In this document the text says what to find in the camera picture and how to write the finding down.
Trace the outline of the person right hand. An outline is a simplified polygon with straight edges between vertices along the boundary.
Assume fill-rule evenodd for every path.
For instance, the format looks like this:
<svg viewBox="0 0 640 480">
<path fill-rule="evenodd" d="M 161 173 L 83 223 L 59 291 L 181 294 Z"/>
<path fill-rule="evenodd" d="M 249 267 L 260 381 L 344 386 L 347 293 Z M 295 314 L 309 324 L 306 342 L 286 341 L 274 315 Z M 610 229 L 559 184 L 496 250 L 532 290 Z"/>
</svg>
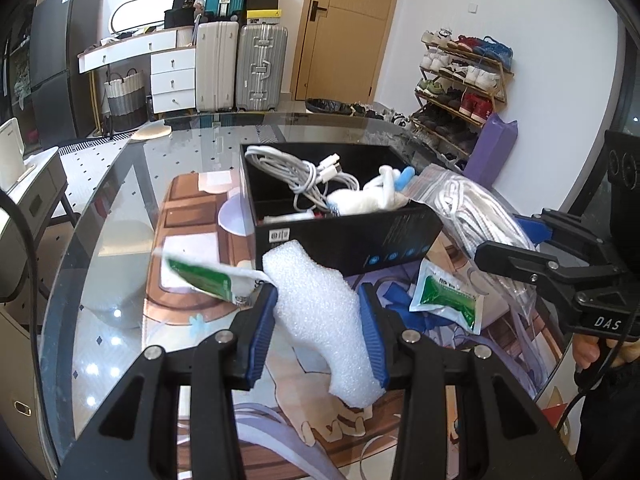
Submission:
<svg viewBox="0 0 640 480">
<path fill-rule="evenodd" d="M 595 336 L 579 335 L 573 336 L 573 356 L 576 364 L 582 369 L 590 367 L 600 358 L 599 338 Z M 640 341 L 624 342 L 622 348 L 617 353 L 612 367 L 619 367 L 626 363 L 638 360 L 640 356 Z"/>
</svg>

